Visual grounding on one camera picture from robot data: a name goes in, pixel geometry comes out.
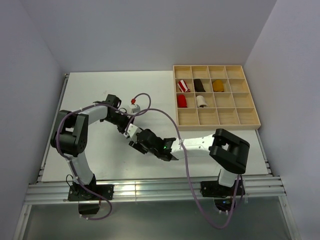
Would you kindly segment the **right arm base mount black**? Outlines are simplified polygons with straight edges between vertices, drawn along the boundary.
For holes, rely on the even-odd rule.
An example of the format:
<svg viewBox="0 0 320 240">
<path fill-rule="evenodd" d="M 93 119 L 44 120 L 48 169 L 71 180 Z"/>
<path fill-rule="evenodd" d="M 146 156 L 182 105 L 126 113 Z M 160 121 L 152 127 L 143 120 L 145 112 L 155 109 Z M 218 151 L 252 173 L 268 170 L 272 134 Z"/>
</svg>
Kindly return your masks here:
<svg viewBox="0 0 320 240">
<path fill-rule="evenodd" d="M 217 211 L 221 214 L 228 214 L 231 211 L 233 195 L 237 181 L 229 188 L 218 184 L 218 181 L 201 181 L 200 193 L 204 198 L 213 198 Z"/>
</svg>

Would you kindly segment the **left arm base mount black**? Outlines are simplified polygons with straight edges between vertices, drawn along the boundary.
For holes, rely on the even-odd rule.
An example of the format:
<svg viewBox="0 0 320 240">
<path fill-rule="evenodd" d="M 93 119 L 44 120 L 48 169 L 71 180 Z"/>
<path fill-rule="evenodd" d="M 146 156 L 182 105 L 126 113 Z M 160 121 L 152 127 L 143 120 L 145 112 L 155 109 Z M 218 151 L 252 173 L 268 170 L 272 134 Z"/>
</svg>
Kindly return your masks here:
<svg viewBox="0 0 320 240">
<path fill-rule="evenodd" d="M 74 182 L 70 174 L 66 176 L 65 181 L 69 186 L 67 201 L 78 202 L 78 213 L 81 218 L 97 221 L 111 215 L 113 207 L 110 200 L 113 199 L 114 194 L 113 184 L 97 184 L 96 177 L 93 176 L 91 182 L 82 187 L 79 183 Z M 109 211 L 104 216 L 96 217 L 102 201 L 108 203 Z"/>
</svg>

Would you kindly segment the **beige brown striped sock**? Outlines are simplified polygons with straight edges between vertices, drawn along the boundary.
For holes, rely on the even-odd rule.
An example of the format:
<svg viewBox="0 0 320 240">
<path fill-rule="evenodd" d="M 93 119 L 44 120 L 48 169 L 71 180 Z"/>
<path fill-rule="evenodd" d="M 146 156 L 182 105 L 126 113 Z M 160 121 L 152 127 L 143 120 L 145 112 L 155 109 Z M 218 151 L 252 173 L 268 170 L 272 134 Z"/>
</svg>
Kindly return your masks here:
<svg viewBox="0 0 320 240">
<path fill-rule="evenodd" d="M 207 108 L 208 104 L 202 95 L 197 95 L 196 96 L 196 105 L 198 108 Z"/>
</svg>

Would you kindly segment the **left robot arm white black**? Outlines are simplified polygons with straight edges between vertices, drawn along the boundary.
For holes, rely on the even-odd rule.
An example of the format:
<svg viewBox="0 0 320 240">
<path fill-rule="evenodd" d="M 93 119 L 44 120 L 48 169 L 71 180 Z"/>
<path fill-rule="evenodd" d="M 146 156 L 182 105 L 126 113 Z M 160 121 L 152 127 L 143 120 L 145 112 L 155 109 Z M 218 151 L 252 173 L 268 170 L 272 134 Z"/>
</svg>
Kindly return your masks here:
<svg viewBox="0 0 320 240">
<path fill-rule="evenodd" d="M 109 94 L 104 101 L 96 101 L 91 107 L 74 112 L 61 110 L 57 114 L 50 145 L 66 159 L 73 181 L 82 184 L 79 194 L 86 200 L 95 198 L 98 193 L 97 186 L 91 183 L 95 175 L 85 154 L 89 125 L 106 121 L 115 125 L 123 134 L 130 117 L 119 110 L 121 102 L 116 95 Z"/>
</svg>

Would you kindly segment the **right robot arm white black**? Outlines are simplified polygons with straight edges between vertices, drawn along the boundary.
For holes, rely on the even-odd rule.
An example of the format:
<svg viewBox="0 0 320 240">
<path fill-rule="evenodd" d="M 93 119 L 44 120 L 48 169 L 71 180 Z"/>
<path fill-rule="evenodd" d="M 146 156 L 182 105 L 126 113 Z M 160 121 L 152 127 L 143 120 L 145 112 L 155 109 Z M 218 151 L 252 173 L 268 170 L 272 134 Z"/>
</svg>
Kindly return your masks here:
<svg viewBox="0 0 320 240">
<path fill-rule="evenodd" d="M 216 183 L 217 191 L 229 194 L 238 175 L 246 172 L 250 144 L 233 133 L 219 128 L 214 134 L 198 138 L 160 138 L 150 129 L 130 125 L 126 137 L 129 145 L 142 154 L 150 153 L 166 162 L 188 158 L 211 157 L 221 170 Z"/>
</svg>

